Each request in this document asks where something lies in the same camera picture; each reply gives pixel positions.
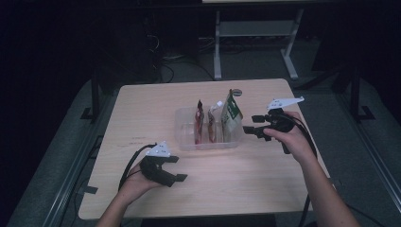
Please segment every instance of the wooden table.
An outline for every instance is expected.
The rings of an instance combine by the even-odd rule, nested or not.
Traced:
[[[174,113],[182,107],[225,100],[229,89],[240,89],[237,105],[243,125],[251,116],[266,114],[273,98],[293,97],[284,79],[233,80],[132,85],[121,88],[79,209],[83,219],[100,218],[114,195],[135,151],[166,141],[177,164],[164,164],[172,173],[188,174],[182,183],[150,190],[135,201],[126,218],[193,217],[301,211],[306,188],[299,164],[284,154],[277,141],[265,142],[244,134],[237,148],[181,151],[174,139]],[[299,112],[298,105],[285,110]],[[145,151],[137,158],[139,162]]]

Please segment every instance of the hand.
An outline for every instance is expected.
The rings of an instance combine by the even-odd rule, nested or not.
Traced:
[[[120,195],[127,205],[137,200],[147,191],[154,187],[162,186],[159,183],[148,180],[141,172],[139,164],[135,165],[129,172],[127,180],[121,186],[117,196]]]
[[[299,113],[296,112],[285,112],[285,114],[293,116],[297,119],[301,119]],[[300,164],[310,159],[316,159],[313,155],[312,148],[298,127],[295,126],[287,133],[272,129],[264,129],[263,132],[266,135],[274,137],[278,141],[284,143],[289,152],[291,152],[293,155],[294,159]]]

